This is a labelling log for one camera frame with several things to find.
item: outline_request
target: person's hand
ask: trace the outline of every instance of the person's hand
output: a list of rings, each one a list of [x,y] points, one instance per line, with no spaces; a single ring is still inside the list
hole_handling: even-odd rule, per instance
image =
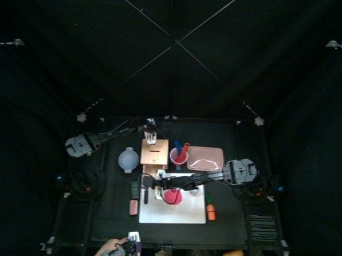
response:
[[[125,244],[129,241],[129,238],[123,238],[123,239],[111,239],[107,241],[107,243],[102,246],[100,250],[98,251],[95,256],[100,256],[103,252],[106,252],[107,250],[112,251],[118,249],[118,244]]]

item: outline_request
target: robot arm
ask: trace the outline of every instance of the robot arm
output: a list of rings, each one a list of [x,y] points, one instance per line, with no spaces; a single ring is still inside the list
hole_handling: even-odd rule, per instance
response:
[[[111,139],[117,137],[125,137],[134,132],[145,131],[147,143],[154,145],[157,142],[157,127],[153,118],[149,118],[146,122],[141,122],[133,127],[127,127],[119,131],[114,130],[106,133],[83,133],[76,137],[72,137],[66,142],[66,149],[72,157],[82,157],[83,155],[91,155]]]
[[[253,182],[258,175],[255,164],[250,159],[229,161],[221,171],[194,173],[191,176],[169,177],[153,180],[153,188],[165,190],[181,188],[186,191],[213,181],[225,181],[231,186],[239,187]]]

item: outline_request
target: pink tray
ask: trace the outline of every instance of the pink tray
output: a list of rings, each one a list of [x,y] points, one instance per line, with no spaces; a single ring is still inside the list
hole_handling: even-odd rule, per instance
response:
[[[223,167],[223,150],[210,147],[189,147],[187,169],[217,171]]]

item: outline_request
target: orange object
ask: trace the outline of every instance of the orange object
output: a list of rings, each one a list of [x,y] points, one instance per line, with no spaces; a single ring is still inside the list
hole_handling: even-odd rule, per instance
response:
[[[213,204],[207,205],[209,220],[217,219],[215,207]]]

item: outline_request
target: black wall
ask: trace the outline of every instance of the black wall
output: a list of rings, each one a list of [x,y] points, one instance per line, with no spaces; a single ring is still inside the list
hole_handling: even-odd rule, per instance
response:
[[[87,129],[76,115],[104,99],[92,120],[243,119],[251,106],[285,178],[288,242],[304,255],[338,255],[342,49],[325,45],[342,42],[340,5],[3,1],[0,41],[22,38],[26,46],[0,47],[0,252],[48,239],[63,144]]]

